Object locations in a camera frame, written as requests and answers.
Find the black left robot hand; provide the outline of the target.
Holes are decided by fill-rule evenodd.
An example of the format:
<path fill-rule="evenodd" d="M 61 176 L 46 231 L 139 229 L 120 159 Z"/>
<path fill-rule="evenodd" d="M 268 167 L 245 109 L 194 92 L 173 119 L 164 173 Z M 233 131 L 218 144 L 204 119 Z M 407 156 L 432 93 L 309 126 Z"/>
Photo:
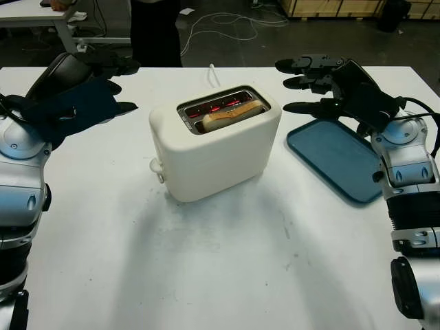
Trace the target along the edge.
<path fill-rule="evenodd" d="M 33 101 L 42 101 L 94 78 L 104 79 L 111 94 L 116 96 L 122 88 L 112 82 L 111 78 L 135 74 L 139 68 L 140 63 L 136 60 L 105 49 L 75 54 L 62 53 L 38 77 L 26 97 Z"/>

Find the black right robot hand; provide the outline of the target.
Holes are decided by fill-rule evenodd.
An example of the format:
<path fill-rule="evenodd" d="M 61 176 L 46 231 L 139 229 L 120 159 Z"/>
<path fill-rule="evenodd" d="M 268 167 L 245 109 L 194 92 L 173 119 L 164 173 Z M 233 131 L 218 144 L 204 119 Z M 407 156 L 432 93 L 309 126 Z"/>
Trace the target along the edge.
<path fill-rule="evenodd" d="M 302 55 L 275 62 L 275 68 L 292 77 L 283 86 L 310 90 L 314 94 L 332 93 L 318 102 L 291 102 L 283 109 L 315 118 L 354 118 L 359 122 L 387 121 L 399 112 L 397 101 L 384 93 L 374 79 L 353 59 L 332 58 L 324 54 Z"/>

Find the person bare hand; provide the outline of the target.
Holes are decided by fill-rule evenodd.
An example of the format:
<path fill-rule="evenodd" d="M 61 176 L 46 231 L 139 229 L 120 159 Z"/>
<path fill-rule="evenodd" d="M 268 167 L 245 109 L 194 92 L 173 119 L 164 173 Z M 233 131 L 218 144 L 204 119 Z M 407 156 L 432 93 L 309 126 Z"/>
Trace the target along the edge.
<path fill-rule="evenodd" d="M 49 0 L 49 4 L 53 11 L 64 12 L 75 4 L 75 0 Z"/>

